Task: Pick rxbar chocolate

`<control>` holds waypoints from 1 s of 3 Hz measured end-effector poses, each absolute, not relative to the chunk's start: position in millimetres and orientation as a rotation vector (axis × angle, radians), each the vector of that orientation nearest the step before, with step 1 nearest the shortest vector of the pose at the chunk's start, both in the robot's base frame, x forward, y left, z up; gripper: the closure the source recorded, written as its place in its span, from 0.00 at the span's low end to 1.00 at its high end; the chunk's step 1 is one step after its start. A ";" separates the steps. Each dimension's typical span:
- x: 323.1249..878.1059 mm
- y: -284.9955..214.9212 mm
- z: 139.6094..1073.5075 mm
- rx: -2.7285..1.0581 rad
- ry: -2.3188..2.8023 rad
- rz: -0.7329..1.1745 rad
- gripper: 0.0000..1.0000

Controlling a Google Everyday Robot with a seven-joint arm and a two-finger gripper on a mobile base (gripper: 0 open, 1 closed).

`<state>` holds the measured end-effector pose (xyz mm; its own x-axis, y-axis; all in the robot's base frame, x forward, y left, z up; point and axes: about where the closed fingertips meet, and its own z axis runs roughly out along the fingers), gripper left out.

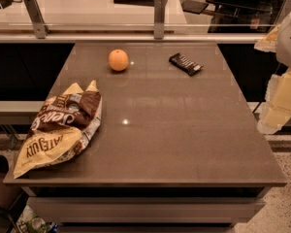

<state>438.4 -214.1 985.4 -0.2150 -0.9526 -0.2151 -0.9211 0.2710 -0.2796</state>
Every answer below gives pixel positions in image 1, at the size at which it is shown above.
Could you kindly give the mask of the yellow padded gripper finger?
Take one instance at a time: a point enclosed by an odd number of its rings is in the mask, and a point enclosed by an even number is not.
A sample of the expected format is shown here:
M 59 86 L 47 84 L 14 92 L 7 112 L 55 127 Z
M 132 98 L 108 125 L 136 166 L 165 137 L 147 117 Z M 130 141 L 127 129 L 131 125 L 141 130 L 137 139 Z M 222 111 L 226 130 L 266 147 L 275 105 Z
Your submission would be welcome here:
M 263 52 L 276 52 L 279 26 L 274 27 L 263 39 L 257 41 L 254 48 Z
M 265 99 L 257 129 L 262 134 L 274 134 L 291 118 L 291 68 L 281 76 L 271 76 Z

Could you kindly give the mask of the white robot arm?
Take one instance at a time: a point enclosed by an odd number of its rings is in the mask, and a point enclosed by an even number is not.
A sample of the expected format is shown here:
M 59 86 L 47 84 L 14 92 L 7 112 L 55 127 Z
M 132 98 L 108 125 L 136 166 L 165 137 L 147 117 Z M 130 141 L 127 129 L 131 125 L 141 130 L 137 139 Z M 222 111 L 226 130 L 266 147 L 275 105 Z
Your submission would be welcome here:
M 260 133 L 274 134 L 291 118 L 291 12 L 254 48 L 274 52 L 276 60 L 288 67 L 281 76 L 271 75 L 257 123 Z

